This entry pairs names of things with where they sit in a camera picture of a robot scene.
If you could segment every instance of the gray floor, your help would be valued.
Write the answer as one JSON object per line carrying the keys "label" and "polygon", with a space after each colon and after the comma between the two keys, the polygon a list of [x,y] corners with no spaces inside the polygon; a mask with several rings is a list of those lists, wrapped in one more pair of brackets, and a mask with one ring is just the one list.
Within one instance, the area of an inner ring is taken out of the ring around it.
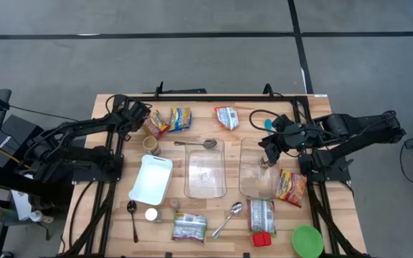
{"label": "gray floor", "polygon": [[[303,32],[413,31],[413,1],[297,0]],[[278,0],[0,0],[0,34],[290,31]],[[413,37],[304,39],[315,93],[351,115],[396,110],[413,137]],[[0,40],[0,88],[11,103],[77,119],[90,117],[98,93],[205,87],[209,92],[303,93],[293,38]],[[46,128],[59,120],[14,112]],[[400,145],[351,155],[355,201],[370,254],[413,257],[413,185],[399,169]],[[403,157],[413,178],[413,152]],[[54,255],[38,226],[9,230],[5,250]]]}

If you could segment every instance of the small cup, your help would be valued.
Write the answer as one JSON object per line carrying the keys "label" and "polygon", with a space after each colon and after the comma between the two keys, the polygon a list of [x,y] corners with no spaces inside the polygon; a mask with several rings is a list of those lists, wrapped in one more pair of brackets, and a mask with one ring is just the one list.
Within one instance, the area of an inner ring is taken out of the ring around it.
{"label": "small cup", "polygon": [[150,222],[153,222],[153,223],[161,223],[162,222],[161,212],[154,209],[154,208],[147,209],[144,216]]}
{"label": "small cup", "polygon": [[158,145],[156,138],[153,136],[148,136],[143,140],[143,147],[154,156],[159,156],[161,154],[161,148]]}

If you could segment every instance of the tan cup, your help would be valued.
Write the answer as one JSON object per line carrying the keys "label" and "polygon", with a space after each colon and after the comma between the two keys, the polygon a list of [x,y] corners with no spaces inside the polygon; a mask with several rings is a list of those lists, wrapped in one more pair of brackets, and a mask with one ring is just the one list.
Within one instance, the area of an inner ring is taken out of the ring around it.
{"label": "tan cup", "polygon": [[143,140],[143,147],[154,156],[159,156],[161,154],[161,148],[158,146],[157,139],[153,136],[148,136]]}

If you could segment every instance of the food packet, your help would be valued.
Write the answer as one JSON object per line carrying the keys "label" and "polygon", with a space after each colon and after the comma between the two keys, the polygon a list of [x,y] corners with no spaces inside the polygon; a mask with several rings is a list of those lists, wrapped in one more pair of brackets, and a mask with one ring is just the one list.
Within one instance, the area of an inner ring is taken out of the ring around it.
{"label": "food packet", "polygon": [[269,232],[275,236],[277,231],[274,223],[275,206],[273,201],[247,200],[248,227],[250,231]]}
{"label": "food packet", "polygon": [[144,120],[143,130],[147,135],[152,135],[156,139],[159,139],[161,135],[168,130],[168,125],[163,121],[158,110],[156,110],[152,111],[148,118]]}
{"label": "food packet", "polygon": [[176,132],[191,127],[192,114],[189,107],[172,107],[169,132]]}
{"label": "food packet", "polygon": [[306,183],[307,178],[305,176],[282,169],[276,196],[280,200],[301,208]]}
{"label": "food packet", "polygon": [[207,218],[202,215],[175,212],[171,240],[194,240],[203,243],[207,231]]}
{"label": "food packet", "polygon": [[225,128],[234,130],[239,125],[236,107],[214,107],[218,120]]}

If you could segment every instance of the white plate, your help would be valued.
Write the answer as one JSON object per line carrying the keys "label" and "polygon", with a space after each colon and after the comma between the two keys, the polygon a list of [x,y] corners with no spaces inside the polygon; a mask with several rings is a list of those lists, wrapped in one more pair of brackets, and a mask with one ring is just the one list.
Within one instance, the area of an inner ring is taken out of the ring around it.
{"label": "white plate", "polygon": [[161,205],[170,184],[173,162],[166,158],[144,155],[133,189],[128,197],[150,205]]}

